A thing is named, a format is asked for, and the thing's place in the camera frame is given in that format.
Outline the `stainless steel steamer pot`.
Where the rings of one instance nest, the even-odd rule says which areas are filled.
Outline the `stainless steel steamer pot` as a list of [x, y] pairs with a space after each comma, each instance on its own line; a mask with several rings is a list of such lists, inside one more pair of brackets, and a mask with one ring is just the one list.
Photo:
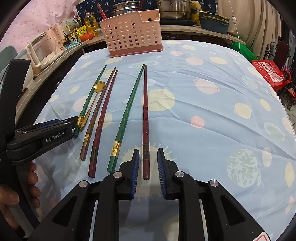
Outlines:
[[188, 20], [191, 13], [190, 0], [159, 0], [156, 1], [161, 19]]

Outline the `pink floral cloth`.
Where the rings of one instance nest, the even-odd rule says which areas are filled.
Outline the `pink floral cloth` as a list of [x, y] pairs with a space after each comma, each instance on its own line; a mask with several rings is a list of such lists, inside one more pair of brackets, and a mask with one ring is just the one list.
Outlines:
[[56, 23], [77, 15], [79, 1], [30, 1], [17, 15], [1, 40], [1, 50], [12, 46], [22, 51], [39, 34]]

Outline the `yellow seasoning packet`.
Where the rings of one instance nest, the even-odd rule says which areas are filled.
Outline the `yellow seasoning packet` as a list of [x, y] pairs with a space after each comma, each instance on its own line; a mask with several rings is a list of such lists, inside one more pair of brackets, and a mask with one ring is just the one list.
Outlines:
[[74, 29], [74, 32], [77, 35], [77, 37], [81, 37], [82, 35], [84, 35], [85, 33], [87, 33], [86, 26], [75, 28]]

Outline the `pink perforated utensil holder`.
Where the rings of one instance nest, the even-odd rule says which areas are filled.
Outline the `pink perforated utensil holder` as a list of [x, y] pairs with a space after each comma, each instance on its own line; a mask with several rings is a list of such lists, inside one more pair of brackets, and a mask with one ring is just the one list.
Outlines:
[[111, 58], [163, 51], [158, 9], [131, 11], [99, 24]]

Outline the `gold flower spoon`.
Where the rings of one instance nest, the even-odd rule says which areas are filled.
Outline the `gold flower spoon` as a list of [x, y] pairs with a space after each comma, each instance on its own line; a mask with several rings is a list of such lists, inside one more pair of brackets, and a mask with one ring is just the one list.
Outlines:
[[102, 90], [104, 89], [104, 86], [105, 86], [105, 83], [102, 82], [102, 81], [99, 81], [97, 84], [95, 84], [95, 85], [93, 86], [93, 88], [94, 88], [94, 92], [96, 93], [96, 95], [95, 95], [95, 98], [93, 99], [93, 102], [92, 102], [91, 106], [88, 108], [88, 111], [86, 112], [84, 118], [82, 118], [82, 122], [81, 122], [81, 124], [79, 125], [79, 129], [80, 129], [80, 130], [83, 129], [84, 126], [86, 125], [86, 122], [87, 122], [87, 120], [88, 120], [88, 118], [89, 118], [89, 115], [90, 115], [90, 113], [91, 113], [91, 110], [92, 110], [92, 108], [93, 108], [93, 106], [94, 106], [94, 104], [95, 104], [95, 101], [96, 101], [96, 99], [97, 99], [97, 96], [98, 96], [98, 94], [99, 94], [100, 92], [102, 92]]

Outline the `maroon chopstick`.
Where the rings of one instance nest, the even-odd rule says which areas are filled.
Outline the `maroon chopstick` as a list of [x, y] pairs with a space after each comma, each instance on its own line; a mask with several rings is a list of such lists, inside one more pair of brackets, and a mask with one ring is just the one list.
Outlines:
[[149, 108], [147, 90], [147, 66], [144, 66], [144, 94], [143, 94], [143, 130], [142, 130], [142, 177], [150, 180], [149, 154]]

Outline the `stacked yellow blue bowls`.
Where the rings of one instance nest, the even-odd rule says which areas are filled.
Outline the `stacked yellow blue bowls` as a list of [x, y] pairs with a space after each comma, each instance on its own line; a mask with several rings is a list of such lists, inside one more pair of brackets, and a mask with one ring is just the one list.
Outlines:
[[199, 20], [203, 29], [221, 34], [226, 34], [230, 26], [229, 18], [207, 11], [199, 12]]

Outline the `blue planet pattern tablecloth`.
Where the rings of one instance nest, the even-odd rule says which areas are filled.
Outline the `blue planet pattern tablecloth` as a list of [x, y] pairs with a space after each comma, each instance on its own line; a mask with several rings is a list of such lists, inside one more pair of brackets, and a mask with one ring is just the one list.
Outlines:
[[121, 240], [177, 240], [178, 203], [165, 201], [157, 150], [194, 179], [218, 180], [271, 240], [295, 214], [295, 136], [278, 96], [256, 69], [228, 48], [170, 40], [163, 51], [111, 58], [83, 55], [62, 80], [37, 122], [78, 115], [97, 77], [118, 74], [107, 107], [95, 181], [107, 166], [126, 104], [143, 65], [118, 163], [142, 148], [143, 87], [148, 88], [151, 178], [139, 178], [131, 202], [120, 204]]

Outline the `kitchen counter top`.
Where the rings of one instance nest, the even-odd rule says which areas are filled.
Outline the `kitchen counter top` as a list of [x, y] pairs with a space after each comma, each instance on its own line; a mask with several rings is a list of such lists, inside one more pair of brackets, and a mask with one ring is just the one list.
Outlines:
[[[103, 30], [103, 34], [104, 33], [110, 33], [110, 28], [106, 28], [106, 29], [102, 29]], [[137, 31], [137, 27], [135, 29], [133, 28], [129, 28], [128, 32], [133, 33], [133, 31]], [[229, 34], [221, 34], [221, 33], [216, 33], [216, 32], [212, 32], [209, 30], [205, 30], [203, 28], [201, 28], [200, 26], [180, 26], [180, 25], [161, 25], [161, 32], [163, 34], [181, 34], [181, 35], [192, 35], [192, 36], [208, 36], [208, 37], [215, 37], [215, 38], [220, 38], [223, 40], [229, 40], [229, 41], [235, 41], [238, 43], [241, 43], [243, 45], [246, 45], [246, 43], [244, 41], [242, 41], [241, 39], [237, 38], [237, 37], [233, 37]], [[101, 43], [101, 42], [105, 42], [104, 39], [104, 35], [101, 34], [97, 37], [94, 37], [91, 40], [87, 40], [85, 42], [83, 42], [83, 47], [88, 47], [97, 43]]]

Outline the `green chopstick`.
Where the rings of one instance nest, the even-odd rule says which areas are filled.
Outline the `green chopstick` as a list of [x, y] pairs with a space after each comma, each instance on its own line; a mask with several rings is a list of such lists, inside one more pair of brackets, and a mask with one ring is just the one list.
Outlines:
[[78, 120], [77, 120], [76, 125], [75, 125], [75, 128], [74, 128], [74, 132], [73, 132], [73, 137], [74, 138], [77, 138], [78, 135], [79, 135], [79, 127], [81, 126], [82, 119], [85, 116], [86, 110], [87, 110], [87, 108], [89, 106], [89, 102], [91, 101], [91, 98], [92, 98], [93, 93], [95, 91], [94, 86], [99, 82], [99, 80], [102, 77], [102, 75], [103, 75], [106, 67], [107, 67], [107, 65], [105, 64], [104, 67], [103, 67], [103, 69], [100, 71], [99, 76], [95, 80], [95, 83], [93, 84], [93, 87], [91, 88], [91, 90], [90, 90], [90, 92], [89, 92], [89, 94], [88, 94], [88, 96], [87, 96], [87, 98], [86, 98], [86, 100], [85, 100], [85, 102], [83, 104], [82, 110], [81, 110], [81, 112], [80, 112], [80, 114], [78, 116]]
[[109, 159], [109, 163], [108, 163], [108, 167], [107, 167], [108, 173], [113, 173], [115, 171], [116, 163], [117, 163], [120, 148], [121, 148], [121, 143], [123, 141], [126, 125], [128, 122], [128, 117], [130, 115], [130, 110], [132, 109], [133, 100], [135, 98], [137, 88], [138, 88], [138, 85], [139, 85], [139, 82], [140, 82], [140, 79], [141, 79], [144, 69], [145, 69], [145, 64], [143, 64], [141, 67], [141, 70], [137, 76], [137, 79], [136, 79], [135, 84], [133, 86], [132, 92], [131, 92], [128, 102], [126, 104], [126, 108], [123, 113], [122, 120], [120, 122], [119, 129], [116, 134], [116, 137], [115, 137], [115, 140], [113, 143], [113, 147], [111, 150], [110, 159]]

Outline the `red tomato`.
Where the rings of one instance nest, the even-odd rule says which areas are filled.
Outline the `red tomato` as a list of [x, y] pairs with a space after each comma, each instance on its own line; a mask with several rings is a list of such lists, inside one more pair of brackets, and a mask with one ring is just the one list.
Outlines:
[[81, 40], [82, 42], [84, 42], [84, 41], [87, 41], [87, 40], [91, 40], [91, 39], [93, 39], [93, 38], [94, 38], [94, 34], [93, 34], [92, 32], [85, 33], [85, 34], [83, 34], [82, 36], [80, 36], [79, 38], [80, 38], [80, 40]]

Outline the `green plastic bag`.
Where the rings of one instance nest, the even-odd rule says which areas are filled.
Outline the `green plastic bag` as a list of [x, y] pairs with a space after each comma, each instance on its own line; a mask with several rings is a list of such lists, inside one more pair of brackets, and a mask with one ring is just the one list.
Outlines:
[[250, 51], [250, 49], [248, 49], [246, 45], [232, 41], [232, 43], [229, 44], [228, 47], [242, 54], [249, 62], [258, 60], [255, 54]]

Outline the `soy sauce bottle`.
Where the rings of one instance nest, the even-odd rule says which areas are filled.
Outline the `soy sauce bottle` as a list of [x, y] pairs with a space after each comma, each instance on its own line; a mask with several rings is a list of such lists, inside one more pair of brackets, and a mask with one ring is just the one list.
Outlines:
[[66, 25], [67, 28], [67, 38], [70, 41], [70, 43], [74, 43], [77, 41], [75, 33], [71, 30], [70, 25]]

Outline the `navy patterned backsplash cloth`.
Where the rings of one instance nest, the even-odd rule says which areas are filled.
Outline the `navy patterned backsplash cloth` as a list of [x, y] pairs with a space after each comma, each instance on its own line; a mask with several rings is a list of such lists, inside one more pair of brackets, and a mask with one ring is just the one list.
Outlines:
[[[123, 1], [116, 0], [85, 0], [79, 4], [76, 4], [76, 10], [78, 16], [81, 20], [84, 20], [86, 13], [90, 13], [96, 18], [96, 21], [99, 22], [102, 20], [101, 13], [97, 7], [97, 4], [100, 4], [105, 15], [107, 17], [112, 16], [112, 9], [115, 4], [121, 3]], [[203, 11], [209, 11], [210, 13], [217, 13], [217, 1], [198, 1], [202, 6]]]

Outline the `cooking oil bottle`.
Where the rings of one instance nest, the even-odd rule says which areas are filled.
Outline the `cooking oil bottle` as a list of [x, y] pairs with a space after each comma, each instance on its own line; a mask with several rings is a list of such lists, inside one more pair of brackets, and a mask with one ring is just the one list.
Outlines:
[[99, 26], [96, 22], [95, 16], [93, 16], [91, 13], [86, 13], [84, 24], [88, 33], [93, 33], [94, 36], [97, 36], [96, 30], [99, 29]]

